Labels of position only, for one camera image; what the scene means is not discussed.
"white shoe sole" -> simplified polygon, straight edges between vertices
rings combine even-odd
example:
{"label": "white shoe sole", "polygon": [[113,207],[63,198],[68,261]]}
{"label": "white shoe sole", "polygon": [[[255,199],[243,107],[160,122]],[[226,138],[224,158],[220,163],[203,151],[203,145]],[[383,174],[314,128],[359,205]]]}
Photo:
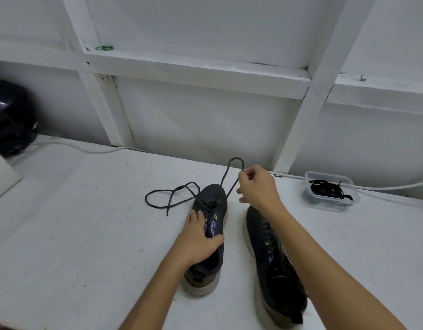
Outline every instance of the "white shoe sole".
{"label": "white shoe sole", "polygon": [[[250,235],[248,234],[247,221],[246,219],[242,220],[243,230],[244,230],[244,241],[247,245],[248,250],[255,259],[254,249],[251,245]],[[294,324],[291,322],[289,317],[286,317],[277,311],[271,309],[264,300],[262,292],[260,290],[259,278],[256,271],[256,279],[254,284],[254,306],[256,309],[256,314],[259,321],[268,330],[281,330],[281,329],[301,329],[301,324]]]}
{"label": "white shoe sole", "polygon": [[[227,211],[225,212],[225,216],[224,216],[224,222],[223,222],[224,227],[227,222],[227,218],[228,218],[228,204],[227,204]],[[214,278],[214,280],[210,284],[204,287],[195,287],[191,285],[187,281],[186,276],[183,275],[181,279],[181,286],[188,294],[194,295],[196,297],[203,297],[205,295],[209,295],[215,290],[215,288],[217,287],[219,283],[220,275],[221,275],[221,270],[219,270],[219,272],[216,274],[216,277]]]}

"clear plastic container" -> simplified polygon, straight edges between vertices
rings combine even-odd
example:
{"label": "clear plastic container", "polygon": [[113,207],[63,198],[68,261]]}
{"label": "clear plastic container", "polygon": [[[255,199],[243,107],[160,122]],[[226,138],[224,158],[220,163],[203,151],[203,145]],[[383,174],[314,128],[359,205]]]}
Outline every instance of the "clear plastic container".
{"label": "clear plastic container", "polygon": [[[315,194],[314,192],[312,192],[311,184],[309,182],[317,179],[323,179],[333,184],[338,184],[341,182],[341,190],[344,194],[350,195],[353,200],[347,198],[339,199],[333,197],[319,196],[318,194]],[[303,198],[305,198],[306,201],[314,207],[339,212],[346,210],[349,206],[352,206],[353,204],[360,201],[360,197],[358,196],[354,183],[351,181],[350,178],[346,176],[324,174],[322,172],[314,171],[308,171],[305,173],[305,179],[303,180]]]}

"person's right arm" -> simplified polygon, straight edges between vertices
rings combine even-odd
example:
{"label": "person's right arm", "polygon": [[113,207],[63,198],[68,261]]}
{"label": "person's right arm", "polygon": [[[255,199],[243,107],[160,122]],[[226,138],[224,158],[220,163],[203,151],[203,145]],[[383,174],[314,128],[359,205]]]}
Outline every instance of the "person's right arm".
{"label": "person's right arm", "polygon": [[286,210],[265,169],[255,165],[240,172],[239,183],[240,201],[259,210],[275,229],[326,329],[406,329]]}

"black helmet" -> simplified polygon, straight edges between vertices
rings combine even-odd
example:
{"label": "black helmet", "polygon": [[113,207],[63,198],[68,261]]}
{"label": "black helmet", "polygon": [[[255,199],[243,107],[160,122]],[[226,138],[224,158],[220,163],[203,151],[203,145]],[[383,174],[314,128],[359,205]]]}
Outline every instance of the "black helmet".
{"label": "black helmet", "polygon": [[0,81],[0,154],[8,157],[25,149],[37,133],[34,106],[25,88]]}

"black shoe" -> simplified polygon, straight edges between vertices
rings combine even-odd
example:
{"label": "black shoe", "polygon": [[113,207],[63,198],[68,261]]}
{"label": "black shoe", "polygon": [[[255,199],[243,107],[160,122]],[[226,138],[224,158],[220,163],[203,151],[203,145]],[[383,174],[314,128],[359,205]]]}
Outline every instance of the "black shoe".
{"label": "black shoe", "polygon": [[308,305],[305,289],[294,267],[282,254],[268,221],[251,206],[244,224],[244,239],[256,259],[255,300],[261,321],[267,327],[273,321],[282,329],[303,324],[302,314]]}
{"label": "black shoe", "polygon": [[[224,233],[224,225],[228,216],[228,209],[227,209],[227,198],[230,195],[231,191],[233,190],[234,186],[237,183],[233,184],[228,194],[225,194],[224,189],[222,188],[222,184],[224,182],[225,177],[227,176],[228,170],[230,168],[230,163],[233,160],[240,160],[242,162],[242,170],[244,169],[244,161],[238,157],[232,158],[227,165],[227,170],[222,177],[221,184],[210,184],[202,191],[197,183],[190,182],[186,185],[181,185],[174,190],[154,190],[149,192],[146,197],[145,201],[151,207],[157,209],[166,209],[167,214],[169,209],[179,205],[183,202],[189,201],[191,199],[195,199],[193,203],[192,209],[196,212],[201,210],[205,216],[205,226],[204,226],[204,233],[206,237],[213,237],[215,235],[223,234]],[[188,187],[189,184],[194,184],[198,188],[198,194],[194,194],[193,191]],[[181,190],[183,188],[187,188],[190,193],[193,195],[192,198],[180,201],[176,204],[170,204],[173,194]],[[169,204],[166,206],[155,206],[149,204],[147,197],[155,192],[159,191],[169,191],[172,194],[170,195]],[[222,244],[209,258],[206,260],[194,264],[191,266],[187,272],[185,273],[183,279],[181,280],[181,284],[184,289],[196,296],[203,296],[210,294],[214,291],[216,286],[219,282],[220,271],[222,266],[224,256],[224,244]]]}

